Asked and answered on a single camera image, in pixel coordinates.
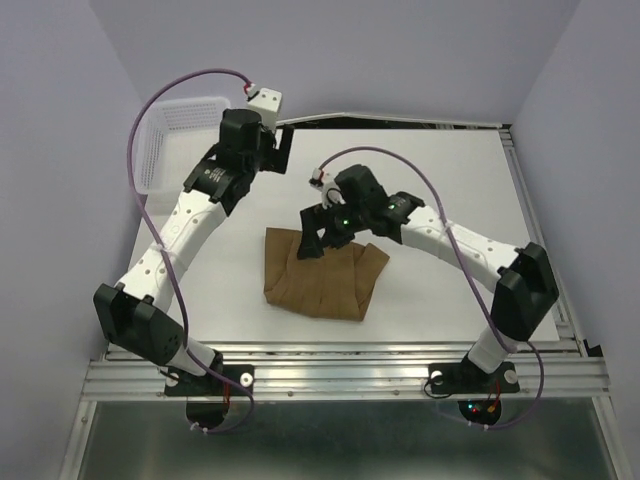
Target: metal frame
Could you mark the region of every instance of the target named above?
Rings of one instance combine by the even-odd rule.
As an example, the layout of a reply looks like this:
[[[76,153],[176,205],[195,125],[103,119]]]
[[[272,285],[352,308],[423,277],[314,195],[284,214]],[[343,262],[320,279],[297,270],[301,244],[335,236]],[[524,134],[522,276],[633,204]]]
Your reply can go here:
[[[499,129],[498,132],[529,233],[535,241],[544,245],[542,230],[522,177],[510,132],[506,129]],[[545,366],[544,397],[593,398],[603,442],[609,451],[615,474],[618,478],[631,478],[631,467],[625,457],[609,398],[609,376],[604,359],[586,356],[583,336],[563,293],[561,279],[559,286],[561,295],[555,317],[560,341],[536,345],[542,353]],[[422,385],[429,376],[427,365],[460,360],[471,346],[464,342],[211,345],[224,353],[225,363],[255,365],[254,394],[258,403],[427,401],[429,399],[422,393]],[[513,355],[511,360],[516,364],[523,389],[517,395],[510,395],[510,398],[535,396],[539,367],[534,355],[524,351]],[[166,397],[164,386],[165,379],[158,373],[157,367],[110,345],[103,358],[91,362],[89,366],[60,478],[75,479],[80,473],[97,402],[185,400],[183,397]],[[197,400],[220,399],[207,397]]]

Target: black mounting plate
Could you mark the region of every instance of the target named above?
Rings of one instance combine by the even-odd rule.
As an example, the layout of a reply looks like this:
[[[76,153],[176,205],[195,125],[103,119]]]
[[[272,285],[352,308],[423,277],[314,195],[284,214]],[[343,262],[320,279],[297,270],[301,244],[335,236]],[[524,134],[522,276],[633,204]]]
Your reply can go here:
[[[515,376],[516,368],[511,362],[503,362],[491,375],[483,378],[471,378],[462,374],[460,363],[431,363],[429,374],[431,393],[434,395],[458,395],[458,394],[486,394],[490,391],[496,393],[496,382],[500,384],[500,392],[518,393],[520,384]],[[505,372],[512,371],[516,379],[515,383],[509,383],[505,378]]]
[[[168,373],[173,377],[177,376],[180,381],[173,387],[165,384],[164,394],[167,397],[221,397],[224,393],[224,384],[211,375],[196,377],[195,375],[186,373],[184,370],[178,370],[173,367],[169,367]],[[250,374],[255,379],[255,367],[253,365],[225,364],[224,370],[221,372],[222,375],[236,383],[240,383],[240,376],[244,373]],[[253,393],[253,383],[246,388]],[[242,392],[232,388],[230,396],[244,395]]]

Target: screw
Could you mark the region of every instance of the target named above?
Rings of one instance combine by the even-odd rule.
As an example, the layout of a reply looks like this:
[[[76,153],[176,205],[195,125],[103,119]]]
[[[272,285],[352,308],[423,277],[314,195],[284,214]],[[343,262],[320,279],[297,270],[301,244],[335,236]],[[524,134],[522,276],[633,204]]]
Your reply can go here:
[[[507,381],[507,383],[515,385],[516,383],[518,383],[518,374],[514,370],[507,370],[506,372],[504,372],[504,379]]]
[[[245,372],[240,376],[240,385],[242,385],[243,387],[250,387],[252,383],[253,377],[250,373]]]

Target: plastic basket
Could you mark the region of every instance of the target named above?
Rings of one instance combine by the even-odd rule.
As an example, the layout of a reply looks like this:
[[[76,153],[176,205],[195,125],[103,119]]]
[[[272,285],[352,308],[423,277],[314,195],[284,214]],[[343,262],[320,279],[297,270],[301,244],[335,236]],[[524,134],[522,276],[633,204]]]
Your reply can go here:
[[[229,106],[224,97],[167,100],[153,105],[143,119],[135,158],[138,192],[174,194],[182,190],[187,175],[218,141],[222,112]]]

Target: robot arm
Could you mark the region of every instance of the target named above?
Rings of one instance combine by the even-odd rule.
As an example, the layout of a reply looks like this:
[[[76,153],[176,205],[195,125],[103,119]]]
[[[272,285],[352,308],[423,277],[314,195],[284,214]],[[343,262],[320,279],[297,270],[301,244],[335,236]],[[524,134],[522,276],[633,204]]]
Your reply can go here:
[[[184,191],[160,232],[178,281],[209,235],[249,192],[256,174],[286,172],[292,127],[284,127],[280,147],[275,148],[282,95],[255,85],[247,93],[246,109],[224,112],[219,142],[186,179]],[[167,315],[173,289],[161,249],[152,243],[115,287],[102,284],[98,288],[94,295],[98,318],[111,343],[158,366],[176,367],[200,377],[205,371],[187,355],[182,326]],[[221,370],[219,352],[191,338],[188,346],[204,365]]]
[[[491,319],[504,343],[513,348],[529,340],[558,298],[547,254],[535,243],[516,248],[451,222],[443,225],[421,199],[406,192],[388,196],[362,165],[347,168],[335,179],[316,170],[310,184],[322,192],[322,203],[300,212],[301,260],[321,257],[325,247],[341,248],[357,232],[371,230],[460,268],[446,232],[451,229],[471,275],[494,294]],[[317,233],[321,229],[322,238]],[[487,328],[461,363],[455,382],[464,388],[482,383],[484,389],[508,354]]]

